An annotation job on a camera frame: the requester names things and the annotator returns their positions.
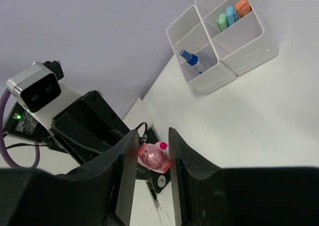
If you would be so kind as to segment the pink highlighter marker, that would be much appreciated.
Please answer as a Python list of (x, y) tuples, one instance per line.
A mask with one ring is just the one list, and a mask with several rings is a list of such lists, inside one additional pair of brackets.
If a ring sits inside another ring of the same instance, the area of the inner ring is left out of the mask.
[(144, 143), (138, 151), (138, 163), (157, 173), (166, 173), (170, 168), (168, 144), (159, 141), (155, 144)]

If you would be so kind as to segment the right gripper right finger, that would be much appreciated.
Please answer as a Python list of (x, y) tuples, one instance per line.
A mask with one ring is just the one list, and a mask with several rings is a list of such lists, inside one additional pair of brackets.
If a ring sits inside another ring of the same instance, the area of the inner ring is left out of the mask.
[(221, 168), (168, 131), (177, 226), (316, 226), (316, 167)]

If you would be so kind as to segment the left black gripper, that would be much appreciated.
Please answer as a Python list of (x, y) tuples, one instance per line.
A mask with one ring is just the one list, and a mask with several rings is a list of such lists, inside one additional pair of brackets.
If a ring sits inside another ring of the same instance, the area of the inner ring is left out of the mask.
[(81, 96), (51, 123), (54, 139), (80, 165), (112, 148), (129, 131), (98, 91)]

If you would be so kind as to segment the orange eraser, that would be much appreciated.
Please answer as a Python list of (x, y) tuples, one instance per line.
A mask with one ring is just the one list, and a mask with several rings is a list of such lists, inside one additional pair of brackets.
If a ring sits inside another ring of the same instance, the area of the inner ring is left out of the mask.
[(251, 5), (248, 0), (239, 0), (235, 4), (235, 10), (240, 18), (247, 15), (249, 12), (252, 11)]

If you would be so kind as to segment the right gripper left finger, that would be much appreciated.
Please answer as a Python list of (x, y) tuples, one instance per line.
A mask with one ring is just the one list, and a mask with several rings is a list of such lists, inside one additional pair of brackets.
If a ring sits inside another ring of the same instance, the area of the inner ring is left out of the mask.
[(127, 226), (130, 224), (139, 134), (67, 174), (1, 169), (3, 226)]

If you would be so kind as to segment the white compartment organizer box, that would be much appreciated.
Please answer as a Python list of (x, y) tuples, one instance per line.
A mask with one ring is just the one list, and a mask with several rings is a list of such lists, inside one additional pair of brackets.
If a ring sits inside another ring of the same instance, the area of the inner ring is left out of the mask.
[[(216, 91), (279, 53), (251, 0), (252, 11), (220, 32), (218, 16), (238, 1), (196, 0), (166, 31), (185, 81), (203, 94)], [(206, 71), (198, 74), (188, 65), (179, 54), (182, 49), (203, 58)]]

